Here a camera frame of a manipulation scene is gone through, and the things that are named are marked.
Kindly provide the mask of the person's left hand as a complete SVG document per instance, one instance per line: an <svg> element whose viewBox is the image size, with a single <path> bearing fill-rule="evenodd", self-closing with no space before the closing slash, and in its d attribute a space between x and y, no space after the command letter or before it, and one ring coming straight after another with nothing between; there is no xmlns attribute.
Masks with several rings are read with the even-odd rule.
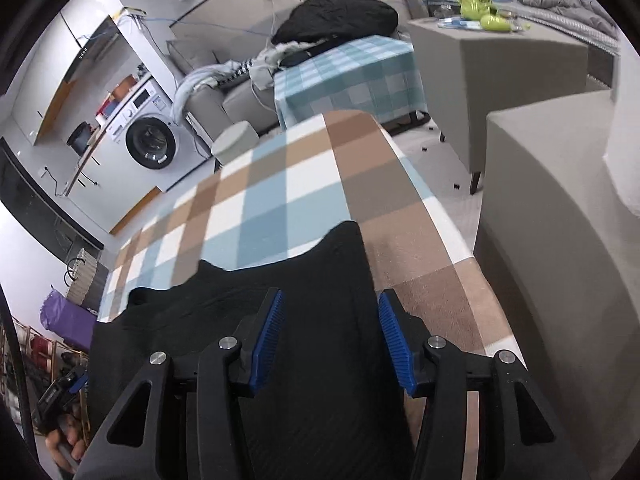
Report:
<svg viewBox="0 0 640 480"><path fill-rule="evenodd" d="M62 479L73 479L87 451L79 404L63 411L48 411L43 422L46 448Z"/></svg>

